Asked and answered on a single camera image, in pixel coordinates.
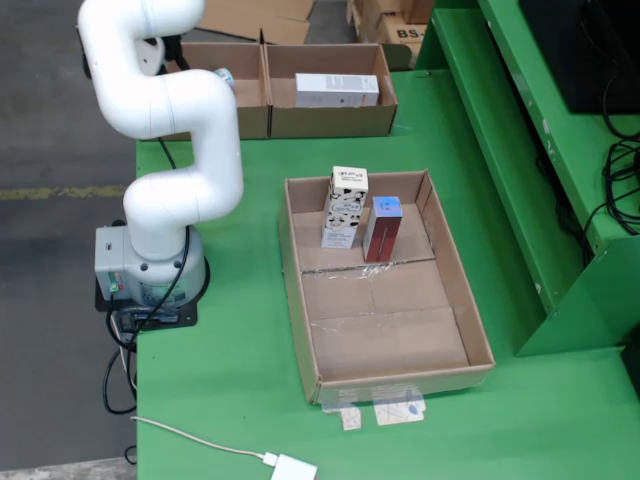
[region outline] white cable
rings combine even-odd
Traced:
[[[183,432],[181,430],[178,430],[177,428],[170,427],[170,426],[165,425],[165,424],[160,423],[160,422],[154,422],[153,420],[149,420],[148,418],[131,417],[131,420],[136,421],[136,422],[148,423],[150,425],[155,425],[156,427],[163,428],[164,430],[168,430],[169,432],[176,433],[176,434],[181,435],[181,436],[183,436],[185,438],[188,438],[189,440],[193,440],[194,442],[198,442],[198,443],[201,443],[202,445],[206,445],[207,447],[217,448],[218,450],[224,450],[225,452],[230,452],[230,453],[239,453],[241,455],[251,455],[253,457],[259,458],[260,460],[264,460],[265,459],[265,455],[263,455],[261,453],[250,452],[248,450],[237,450],[235,448],[229,448],[229,447],[223,447],[222,445],[216,445],[215,443],[207,442],[206,440],[202,440],[201,438],[194,437],[193,435],[189,435],[188,433],[185,433],[185,432]]]

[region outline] open cardboard box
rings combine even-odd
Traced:
[[[389,135],[396,99],[380,45],[265,45],[269,78],[271,138],[367,137]],[[376,75],[378,105],[297,108],[296,73]]]
[[[206,0],[198,28],[269,43],[303,44],[313,0]]]
[[[495,366],[440,200],[427,172],[369,176],[354,248],[320,248],[328,177],[288,179],[280,245],[293,339],[311,403],[394,400],[481,383]],[[366,264],[373,196],[403,219],[389,264]]]
[[[191,68],[214,71],[227,68],[235,82],[240,138],[268,138],[269,88],[262,45],[257,43],[183,43],[182,53]],[[180,69],[174,63],[170,72]],[[189,133],[165,140],[189,140]]]

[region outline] concrete floor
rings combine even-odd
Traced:
[[[0,2],[0,471],[120,457],[135,443],[134,425],[102,406],[115,347],[93,308],[94,230],[123,218],[134,141],[107,125],[83,74],[80,4]],[[355,41],[345,8],[318,0],[308,43]],[[111,396],[124,406],[119,375]],[[0,479],[103,478],[33,472]]]

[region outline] small box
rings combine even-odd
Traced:
[[[373,107],[378,94],[375,75],[296,73],[296,107]]]
[[[324,207],[322,248],[351,248],[367,198],[366,168],[333,167]]]
[[[365,262],[388,262],[402,221],[398,197],[373,197],[362,242]]]

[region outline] white carton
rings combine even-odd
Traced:
[[[296,73],[296,107],[372,107],[379,94],[375,75]]]
[[[351,248],[368,191],[366,168],[333,167],[324,206],[322,248]]]

